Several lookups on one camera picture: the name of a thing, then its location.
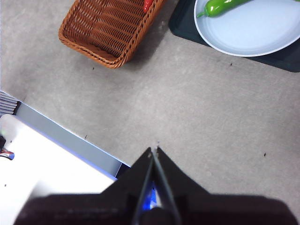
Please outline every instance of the wicker basket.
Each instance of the wicker basket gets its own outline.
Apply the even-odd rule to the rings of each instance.
[[[165,0],[76,0],[63,20],[59,39],[109,68],[131,59]]]

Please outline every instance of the gray floor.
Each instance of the gray floor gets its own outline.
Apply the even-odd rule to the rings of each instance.
[[[208,191],[279,198],[300,218],[299,73],[173,36],[174,0],[107,69],[59,42],[72,2],[1,1],[5,92],[127,164],[159,142]]]

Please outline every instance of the green chili pepper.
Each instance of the green chili pepper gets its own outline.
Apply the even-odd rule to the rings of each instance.
[[[204,11],[200,12],[197,17],[202,15],[209,17],[218,16],[247,1],[250,0],[209,0],[204,7]]]

